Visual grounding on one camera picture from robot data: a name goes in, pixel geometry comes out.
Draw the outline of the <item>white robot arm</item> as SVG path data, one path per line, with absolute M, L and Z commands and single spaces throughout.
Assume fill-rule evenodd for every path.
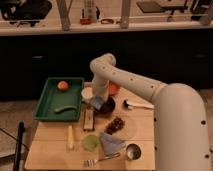
M 110 53 L 93 59 L 90 69 L 93 92 L 102 98 L 114 82 L 154 105 L 156 171 L 211 171 L 206 109 L 196 90 L 118 69 Z

